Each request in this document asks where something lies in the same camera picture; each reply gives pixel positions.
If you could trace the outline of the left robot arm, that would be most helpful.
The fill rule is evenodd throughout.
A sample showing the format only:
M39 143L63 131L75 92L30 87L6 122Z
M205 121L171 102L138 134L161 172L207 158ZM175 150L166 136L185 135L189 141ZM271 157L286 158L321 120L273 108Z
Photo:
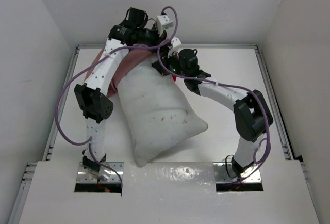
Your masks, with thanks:
M95 66L83 84L77 84L74 93L86 121L88 145L82 163L87 169L99 172L100 163L106 159L104 148L105 123L113 111L108 99L109 85L120 63L133 45L157 46L166 39L166 24L173 22L163 12L151 29L145 26L145 11L129 8L125 19L115 25L108 35L101 53L101 63Z

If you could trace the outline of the red and pink pillowcase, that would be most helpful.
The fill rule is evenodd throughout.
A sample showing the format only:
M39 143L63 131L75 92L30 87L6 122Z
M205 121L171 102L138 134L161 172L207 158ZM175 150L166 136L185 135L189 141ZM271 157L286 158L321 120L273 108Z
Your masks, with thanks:
M92 64L94 68L86 75L87 87L98 88L108 97L117 93L121 99L175 95L179 91L171 76L163 77L152 67L158 58L150 51L136 49L127 55L118 51L117 55L96 65L105 57L104 50L99 52Z

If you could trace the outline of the white pillow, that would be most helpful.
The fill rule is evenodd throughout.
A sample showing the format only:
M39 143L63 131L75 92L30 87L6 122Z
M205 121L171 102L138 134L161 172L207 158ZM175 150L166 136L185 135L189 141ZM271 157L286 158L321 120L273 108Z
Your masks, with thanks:
M208 129L172 76L152 67L155 61L154 56L144 60L117 84L138 167Z

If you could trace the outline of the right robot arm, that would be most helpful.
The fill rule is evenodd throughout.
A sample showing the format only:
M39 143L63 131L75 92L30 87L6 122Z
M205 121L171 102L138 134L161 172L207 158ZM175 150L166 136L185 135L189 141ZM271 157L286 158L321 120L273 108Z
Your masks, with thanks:
M211 74L201 70L196 49L168 53L158 49L153 67L163 76L181 78L186 88L225 106L233 112L239 143L232 156L232 172L236 178L253 165L260 167L268 158L270 126L273 117L263 94L242 86L219 83Z

